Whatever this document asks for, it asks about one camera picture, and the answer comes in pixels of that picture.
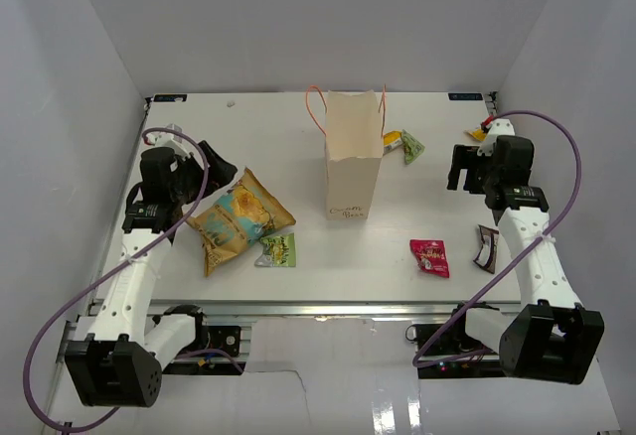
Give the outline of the light green snack packet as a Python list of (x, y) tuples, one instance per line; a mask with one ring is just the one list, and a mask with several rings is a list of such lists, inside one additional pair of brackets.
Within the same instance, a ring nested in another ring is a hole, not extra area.
[(401, 140), (404, 152), (404, 163), (410, 165), (424, 152), (425, 147), (406, 130), (401, 132)]

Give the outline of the yellow chips bag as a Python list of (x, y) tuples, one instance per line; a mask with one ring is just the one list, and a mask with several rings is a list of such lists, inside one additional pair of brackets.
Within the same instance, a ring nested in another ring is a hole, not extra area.
[(294, 216), (249, 168), (207, 210), (187, 219), (201, 237), (206, 277), (262, 237), (295, 224)]

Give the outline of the green candy packet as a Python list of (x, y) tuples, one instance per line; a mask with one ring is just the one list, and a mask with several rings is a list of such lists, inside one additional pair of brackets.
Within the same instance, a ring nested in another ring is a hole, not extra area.
[(254, 263), (256, 267), (296, 266), (294, 233), (264, 236), (260, 243), (262, 245), (262, 254)]

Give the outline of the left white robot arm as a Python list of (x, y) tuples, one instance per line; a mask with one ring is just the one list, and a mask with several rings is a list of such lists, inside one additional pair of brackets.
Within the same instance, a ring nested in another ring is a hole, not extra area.
[(124, 207), (120, 261), (101, 308), (81, 341), (72, 341), (65, 363), (85, 406), (152, 406), (163, 369), (180, 353), (197, 355), (210, 342), (203, 311), (196, 305), (173, 306), (154, 317), (148, 309), (160, 268), (172, 248), (172, 226), (182, 208), (225, 187), (237, 168), (207, 141), (199, 142), (202, 161), (171, 139), (144, 151), (141, 180)]

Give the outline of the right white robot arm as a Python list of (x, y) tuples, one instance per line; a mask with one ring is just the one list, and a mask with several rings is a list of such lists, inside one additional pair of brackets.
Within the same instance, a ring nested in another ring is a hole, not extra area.
[(476, 146), (453, 149), (448, 189), (482, 194), (499, 235), (512, 255), (522, 309), (515, 318), (477, 304), (448, 330), (450, 346), (469, 355), (495, 352), (509, 377), (567, 384), (584, 381), (604, 333), (597, 311), (587, 310), (571, 289), (549, 230), (543, 191), (529, 184), (534, 145), (500, 136), (488, 152)]

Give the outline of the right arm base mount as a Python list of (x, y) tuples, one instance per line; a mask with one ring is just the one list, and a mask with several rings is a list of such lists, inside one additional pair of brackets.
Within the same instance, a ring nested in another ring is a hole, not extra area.
[(419, 368), (420, 380), (500, 378), (504, 373), (498, 356), (457, 330), (444, 333), (425, 353), (425, 361), (436, 365)]

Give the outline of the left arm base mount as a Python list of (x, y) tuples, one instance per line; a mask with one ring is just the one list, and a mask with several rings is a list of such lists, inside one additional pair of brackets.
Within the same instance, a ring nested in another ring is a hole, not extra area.
[(208, 338), (202, 347), (185, 349), (184, 353), (206, 350), (193, 358), (177, 359), (170, 363), (163, 374), (167, 375), (232, 375), (242, 374), (245, 362), (241, 355), (241, 326), (208, 326)]

